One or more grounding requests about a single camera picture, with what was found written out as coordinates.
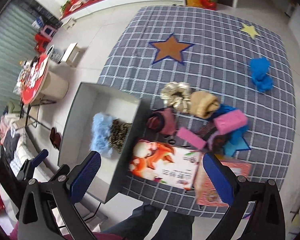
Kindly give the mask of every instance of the beige floor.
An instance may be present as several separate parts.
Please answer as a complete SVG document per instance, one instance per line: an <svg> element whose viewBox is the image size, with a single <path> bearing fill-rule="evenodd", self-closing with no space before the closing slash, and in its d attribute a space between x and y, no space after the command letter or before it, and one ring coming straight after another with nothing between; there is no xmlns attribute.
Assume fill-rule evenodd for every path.
<svg viewBox="0 0 300 240"><path fill-rule="evenodd" d="M65 49L71 42L78 42L79 46L86 48L86 52L76 69L64 65L51 68L55 73L69 80L69 91L65 98L57 104L41 107L39 120L49 127L56 126L57 130L62 133L79 83L82 81L97 82L107 56L136 12L144 6L154 4L171 5L172 3L174 2L158 1L117 6L79 19L76 25L67 32L60 29L53 38L53 44ZM220 6L219 11L255 22L276 32L281 36L287 50L294 80L298 117L290 166L280 192L287 222L286 226L288 226L291 221L289 212L300 187L300 48L288 28L289 18L275 9L271 0L239 0L237 9ZM53 169L56 169L58 151L51 147L49 132L40 126L31 129L31 131L39 148L49 150L48 162ZM109 226L128 217L133 208L140 205L140 203L138 200L118 194L107 204L101 205L100 211L109 217L107 224ZM166 212L161 213L146 239L150 239L154 235L165 214ZM217 223L218 220L216 219L196 218L193 227L193 239L205 239ZM245 223L246 221L242 222L241 230L244 228Z"/></svg>

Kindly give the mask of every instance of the light blue fuzzy scrunchie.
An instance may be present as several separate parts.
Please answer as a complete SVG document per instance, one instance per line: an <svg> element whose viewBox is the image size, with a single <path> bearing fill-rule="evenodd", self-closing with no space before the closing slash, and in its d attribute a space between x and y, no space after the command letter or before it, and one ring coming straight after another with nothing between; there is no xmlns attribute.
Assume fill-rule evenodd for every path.
<svg viewBox="0 0 300 240"><path fill-rule="evenodd" d="M92 142L90 150L96 151L104 157L110 158L112 154L112 147L109 144L108 138L110 136L113 117L103 113L95 114L92 123Z"/></svg>

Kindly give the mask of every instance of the pink block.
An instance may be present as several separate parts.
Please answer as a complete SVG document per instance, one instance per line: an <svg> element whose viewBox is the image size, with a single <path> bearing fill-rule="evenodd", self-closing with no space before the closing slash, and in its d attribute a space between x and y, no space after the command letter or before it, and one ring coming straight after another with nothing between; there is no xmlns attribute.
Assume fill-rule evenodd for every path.
<svg viewBox="0 0 300 240"><path fill-rule="evenodd" d="M248 124L248 118L239 109L213 119L220 135L230 133Z"/></svg>
<svg viewBox="0 0 300 240"><path fill-rule="evenodd" d="M207 143L205 140L202 140L199 136L189 131L185 127L181 127L179 129L179 131L177 132L177 136L183 140L188 141L188 143L190 143L192 146L196 147L199 150L202 150L202 148Z"/></svg>

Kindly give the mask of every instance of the person's leg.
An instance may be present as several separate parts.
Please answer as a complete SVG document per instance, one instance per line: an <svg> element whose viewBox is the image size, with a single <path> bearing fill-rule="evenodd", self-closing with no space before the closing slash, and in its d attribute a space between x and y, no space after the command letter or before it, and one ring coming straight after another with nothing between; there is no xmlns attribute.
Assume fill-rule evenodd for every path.
<svg viewBox="0 0 300 240"><path fill-rule="evenodd" d="M194 217L168 212L152 240L191 240Z"/></svg>
<svg viewBox="0 0 300 240"><path fill-rule="evenodd" d="M126 220L102 233L126 237L128 240L143 240L150 232L160 212L160 208L156 208L150 204L143 204L134 209L132 215Z"/></svg>

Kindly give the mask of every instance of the orange star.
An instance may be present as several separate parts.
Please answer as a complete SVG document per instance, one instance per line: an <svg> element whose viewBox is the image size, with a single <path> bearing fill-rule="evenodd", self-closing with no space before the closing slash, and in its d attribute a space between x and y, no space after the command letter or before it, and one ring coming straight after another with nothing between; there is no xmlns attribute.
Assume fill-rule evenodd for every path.
<svg viewBox="0 0 300 240"><path fill-rule="evenodd" d="M178 41L173 34L165 41L152 41L149 43L158 49L153 64L165 58L172 58L183 65L182 52L194 45L192 43Z"/></svg>

